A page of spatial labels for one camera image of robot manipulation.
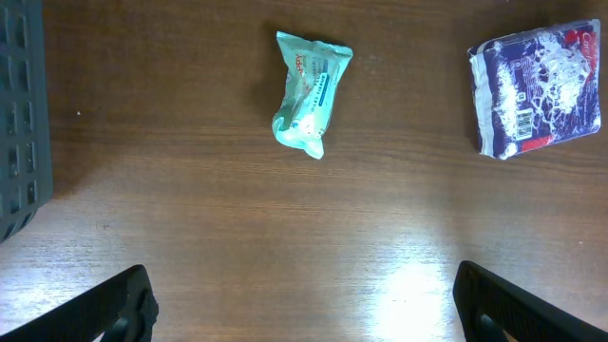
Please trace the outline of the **red purple snack bag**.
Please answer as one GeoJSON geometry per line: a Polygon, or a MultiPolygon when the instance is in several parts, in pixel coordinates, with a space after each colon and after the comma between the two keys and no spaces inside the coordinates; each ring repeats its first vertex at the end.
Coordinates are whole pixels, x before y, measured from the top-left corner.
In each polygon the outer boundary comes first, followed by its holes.
{"type": "Polygon", "coordinates": [[[600,21],[578,20],[471,47],[482,155],[507,160],[599,132],[600,21]]]}

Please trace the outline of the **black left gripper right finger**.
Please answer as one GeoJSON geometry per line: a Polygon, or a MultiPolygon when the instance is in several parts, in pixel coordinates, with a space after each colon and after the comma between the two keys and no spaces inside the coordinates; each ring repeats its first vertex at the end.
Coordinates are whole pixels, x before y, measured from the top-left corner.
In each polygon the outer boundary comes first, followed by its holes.
{"type": "Polygon", "coordinates": [[[452,293],[467,341],[607,342],[607,332],[469,260],[460,263],[452,293]]]}

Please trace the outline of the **mint green wipes pack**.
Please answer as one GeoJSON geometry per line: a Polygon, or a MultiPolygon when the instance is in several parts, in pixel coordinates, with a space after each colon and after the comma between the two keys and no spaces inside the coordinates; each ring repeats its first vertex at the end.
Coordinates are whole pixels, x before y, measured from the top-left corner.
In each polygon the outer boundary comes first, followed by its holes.
{"type": "Polygon", "coordinates": [[[287,67],[285,94],[273,117],[275,139],[320,160],[338,84],[353,57],[349,47],[276,34],[287,67]]]}

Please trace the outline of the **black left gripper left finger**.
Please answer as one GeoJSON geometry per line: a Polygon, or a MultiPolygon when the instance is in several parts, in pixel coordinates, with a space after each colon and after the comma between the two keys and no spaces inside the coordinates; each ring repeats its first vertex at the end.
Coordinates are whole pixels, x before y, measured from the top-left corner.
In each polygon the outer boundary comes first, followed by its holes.
{"type": "Polygon", "coordinates": [[[159,304],[143,265],[134,265],[1,336],[3,341],[150,342],[159,304]]]}

